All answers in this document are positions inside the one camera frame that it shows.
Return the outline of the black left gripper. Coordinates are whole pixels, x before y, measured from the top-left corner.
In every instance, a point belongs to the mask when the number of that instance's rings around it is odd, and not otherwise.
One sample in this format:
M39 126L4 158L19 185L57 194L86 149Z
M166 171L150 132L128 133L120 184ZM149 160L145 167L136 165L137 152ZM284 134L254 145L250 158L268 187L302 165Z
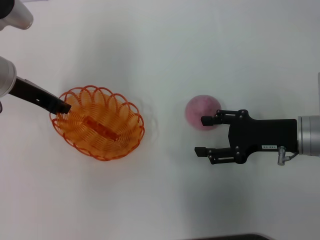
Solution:
M70 104L42 88L35 87L32 82L20 77L16 78L9 94L24 101L36 104L55 115L67 114L71 109Z

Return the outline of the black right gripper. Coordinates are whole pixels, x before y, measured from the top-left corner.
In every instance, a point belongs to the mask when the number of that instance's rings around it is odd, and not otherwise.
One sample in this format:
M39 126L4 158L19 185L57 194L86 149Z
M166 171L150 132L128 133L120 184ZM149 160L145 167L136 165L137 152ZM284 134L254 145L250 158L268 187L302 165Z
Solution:
M245 109L218 109L211 116L202 116L203 126L229 125L228 148L195 147L199 158L208 158L212 165L244 164L256 152L278 152L278 164L283 165L299 154L296 119L257 120Z

